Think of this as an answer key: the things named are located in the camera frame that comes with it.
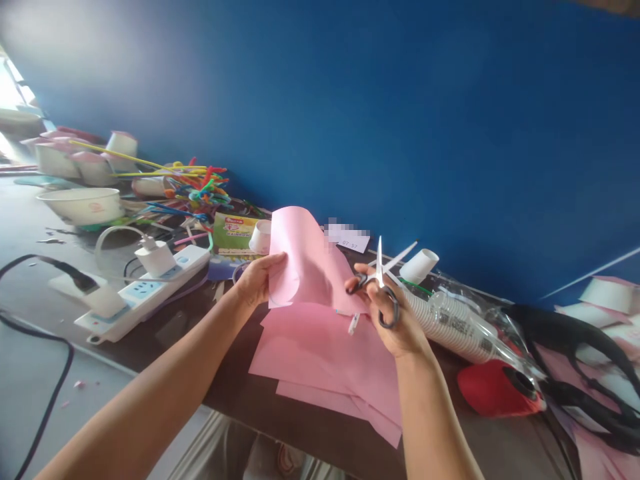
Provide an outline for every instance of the hand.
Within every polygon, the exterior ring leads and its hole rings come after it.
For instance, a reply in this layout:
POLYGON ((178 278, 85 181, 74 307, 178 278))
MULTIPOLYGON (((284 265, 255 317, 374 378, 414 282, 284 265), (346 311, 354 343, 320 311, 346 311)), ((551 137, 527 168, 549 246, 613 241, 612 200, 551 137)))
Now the hand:
MULTIPOLYGON (((366 275, 375 273, 375 269, 366 263, 356 263, 354 268, 356 271, 366 275)), ((345 282, 345 288, 351 289, 357 283, 357 277, 350 278, 345 282)), ((380 289, 378 282, 370 281, 365 286, 366 292, 360 290, 357 294, 360 295, 369 306, 371 310, 371 321, 387 350, 396 358, 402 357, 407 353, 429 352, 431 350, 429 342, 427 342, 427 338, 424 332, 422 332, 418 320, 415 319, 404 293, 386 275, 385 284, 393 290, 400 306, 398 323, 392 329, 383 328, 378 322, 379 311, 382 312, 386 319, 389 319, 387 321, 391 321, 390 319, 393 318, 393 303, 389 296, 380 289)))
POLYGON ((269 269, 287 257, 285 252, 252 261, 235 284, 236 290, 250 307, 269 299, 269 269))

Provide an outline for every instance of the right hand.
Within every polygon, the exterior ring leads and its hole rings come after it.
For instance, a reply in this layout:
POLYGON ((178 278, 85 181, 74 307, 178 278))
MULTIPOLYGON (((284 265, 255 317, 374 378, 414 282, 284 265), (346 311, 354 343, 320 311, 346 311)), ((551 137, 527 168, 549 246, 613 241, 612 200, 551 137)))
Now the right hand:
MULTIPOLYGON (((375 269, 366 263, 356 263, 354 268, 356 271, 364 273, 365 275, 375 273, 375 269)), ((350 278, 345 282, 345 288, 351 290, 357 283, 357 277, 350 278)), ((400 306, 398 324, 392 329, 383 328, 378 322, 379 311, 382 312, 385 318, 390 319, 393 317, 393 303, 389 296, 380 290, 378 283, 376 281, 370 281, 365 286, 366 292, 360 290, 357 294, 360 295, 362 300, 369 306, 371 310, 371 321, 387 350, 396 358, 408 353, 429 352, 431 350, 429 342, 424 332, 422 332, 418 320, 415 319, 415 315, 404 293, 386 275, 385 284, 393 290, 400 306)))

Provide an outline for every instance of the left hand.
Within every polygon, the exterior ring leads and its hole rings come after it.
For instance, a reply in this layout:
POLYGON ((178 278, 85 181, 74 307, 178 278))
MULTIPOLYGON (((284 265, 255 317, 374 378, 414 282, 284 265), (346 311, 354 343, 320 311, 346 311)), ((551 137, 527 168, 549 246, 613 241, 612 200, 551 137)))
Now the left hand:
POLYGON ((235 288, 250 307, 256 307, 269 300, 269 269, 284 261, 286 257, 285 252, 262 257, 252 261, 243 272, 235 288))

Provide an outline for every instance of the white charger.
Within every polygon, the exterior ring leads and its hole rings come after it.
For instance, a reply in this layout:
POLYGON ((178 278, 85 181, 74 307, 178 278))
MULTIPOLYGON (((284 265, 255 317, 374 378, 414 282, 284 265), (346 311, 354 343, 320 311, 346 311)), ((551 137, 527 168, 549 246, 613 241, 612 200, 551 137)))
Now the white charger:
POLYGON ((161 277, 176 266, 175 258, 169 250, 167 242, 156 241, 148 235, 143 235, 140 244, 142 248, 135 251, 135 256, 138 257, 150 276, 161 277))

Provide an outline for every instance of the scissor handle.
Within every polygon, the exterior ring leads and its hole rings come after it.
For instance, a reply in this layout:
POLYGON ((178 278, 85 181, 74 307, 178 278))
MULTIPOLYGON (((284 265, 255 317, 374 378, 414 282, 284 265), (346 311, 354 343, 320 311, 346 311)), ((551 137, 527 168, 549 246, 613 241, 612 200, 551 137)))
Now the scissor handle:
POLYGON ((351 290, 346 289, 347 295, 353 295, 358 290, 361 290, 365 286, 367 279, 369 278, 369 276, 365 275, 364 273, 356 273, 355 276, 358 277, 358 283, 356 283, 351 288, 351 290))
POLYGON ((400 304, 398 303, 398 298, 395 296, 395 293, 388 286, 385 285, 381 288, 381 290, 389 296, 391 302, 393 303, 393 318, 391 320, 391 323, 386 323, 385 317, 380 311, 378 314, 378 322, 380 322, 380 326, 382 328, 392 329, 396 326, 398 320, 400 319, 400 304))

